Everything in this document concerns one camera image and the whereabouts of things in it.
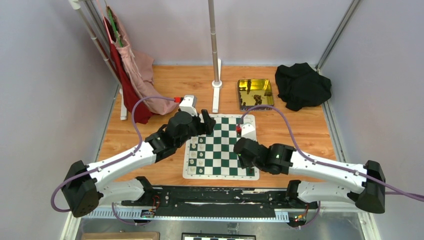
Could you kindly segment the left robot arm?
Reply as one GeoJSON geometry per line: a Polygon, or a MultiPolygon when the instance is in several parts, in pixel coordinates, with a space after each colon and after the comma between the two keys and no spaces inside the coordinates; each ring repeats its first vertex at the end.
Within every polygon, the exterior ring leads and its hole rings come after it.
{"type": "Polygon", "coordinates": [[[84,164],[81,160],[74,162],[60,187],[70,212],[80,218],[101,204],[120,201],[149,206],[153,193],[139,180],[115,180],[175,154],[192,137],[212,134],[215,125],[216,121],[205,109],[201,115],[178,111],[167,124],[127,151],[92,164],[84,164]]]}

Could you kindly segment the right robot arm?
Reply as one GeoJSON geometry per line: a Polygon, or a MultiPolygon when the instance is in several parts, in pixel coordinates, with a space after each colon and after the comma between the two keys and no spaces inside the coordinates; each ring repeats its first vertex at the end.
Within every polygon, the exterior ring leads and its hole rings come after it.
{"type": "Polygon", "coordinates": [[[233,151],[242,168],[256,167],[272,175],[302,175],[318,183],[292,180],[287,186],[286,204],[298,209],[304,203],[343,202],[358,209],[383,214],[386,211],[386,178],[380,163],[340,163],[306,154],[293,146],[275,143],[269,147],[242,137],[233,151]]]}

